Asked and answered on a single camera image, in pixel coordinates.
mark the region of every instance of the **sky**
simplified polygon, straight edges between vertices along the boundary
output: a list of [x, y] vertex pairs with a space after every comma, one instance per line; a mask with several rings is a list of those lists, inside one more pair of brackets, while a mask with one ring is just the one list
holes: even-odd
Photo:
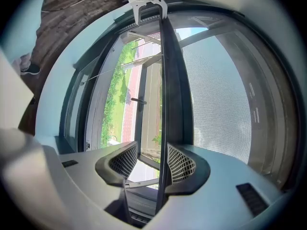
[[197, 33], [203, 32], [203, 31], [207, 31], [208, 28], [206, 27], [191, 27], [191, 28], [180, 28], [180, 29], [176, 29], [176, 32], [179, 33], [181, 40], [195, 35]]

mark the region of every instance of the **black vent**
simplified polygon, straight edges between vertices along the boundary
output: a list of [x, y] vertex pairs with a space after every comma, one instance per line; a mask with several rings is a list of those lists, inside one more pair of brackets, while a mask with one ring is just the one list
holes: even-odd
[[76, 160], [69, 160], [62, 163], [64, 168], [78, 164]]
[[137, 221], [140, 221], [144, 224], [147, 224], [151, 219], [147, 218], [147, 217], [144, 217], [144, 216], [140, 216], [138, 214], [135, 214], [133, 212], [130, 211], [130, 215], [131, 215], [131, 218], [134, 219], [134, 220], [137, 220]]
[[236, 188], [243, 197], [245, 203], [247, 204], [254, 217], [259, 215], [268, 207], [268, 205], [264, 202], [262, 197], [251, 184], [246, 183], [237, 185]]

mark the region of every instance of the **mesh pad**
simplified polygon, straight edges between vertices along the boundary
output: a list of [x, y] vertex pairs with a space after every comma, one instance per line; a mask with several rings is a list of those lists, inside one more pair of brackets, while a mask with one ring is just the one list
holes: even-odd
[[179, 183], [192, 175], [196, 169], [194, 160], [188, 158], [181, 151], [168, 145], [167, 164], [172, 175], [172, 184]]
[[121, 174], [125, 178], [125, 180], [127, 180], [136, 162], [137, 145], [112, 158], [109, 162], [109, 166], [112, 170], [114, 170], [118, 174]]

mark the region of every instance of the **green shrub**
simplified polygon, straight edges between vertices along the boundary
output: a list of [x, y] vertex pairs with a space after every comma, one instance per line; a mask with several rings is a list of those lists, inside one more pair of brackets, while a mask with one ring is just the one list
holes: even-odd
[[161, 145], [161, 140], [162, 140], [162, 137], [161, 137], [161, 132], [159, 132], [159, 135], [155, 136], [153, 138], [153, 141], [155, 142], [155, 144], [157, 145]]
[[161, 159], [158, 158], [153, 158], [153, 161], [157, 162], [157, 163], [161, 163]]
[[124, 76], [124, 70], [120, 66], [122, 64], [126, 64], [134, 60], [136, 49], [132, 50], [132, 48], [136, 47], [137, 45], [138, 45], [137, 42], [130, 42], [126, 44], [123, 47], [123, 50], [116, 64], [116, 68], [114, 70], [110, 88], [106, 98], [104, 117], [102, 121], [101, 142], [100, 142], [101, 148], [106, 147], [107, 142], [111, 138], [110, 132], [113, 129], [112, 113], [114, 106], [116, 105], [116, 101], [114, 100], [114, 95], [116, 94], [117, 84], [119, 83], [120, 80], [123, 79]]

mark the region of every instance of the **vent slot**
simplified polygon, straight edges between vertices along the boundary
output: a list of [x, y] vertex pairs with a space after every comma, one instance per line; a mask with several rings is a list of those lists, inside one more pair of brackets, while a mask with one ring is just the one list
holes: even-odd
[[246, 205], [248, 206], [254, 217], [259, 215], [268, 207], [268, 205], [264, 202], [262, 197], [253, 188], [251, 184], [245, 183], [237, 185], [236, 188], [243, 197]]
[[70, 166], [73, 166], [75, 164], [78, 164], [78, 162], [76, 160], [69, 160], [69, 161], [65, 161], [65, 162], [62, 162], [64, 168], [67, 168], [67, 167], [70, 167]]

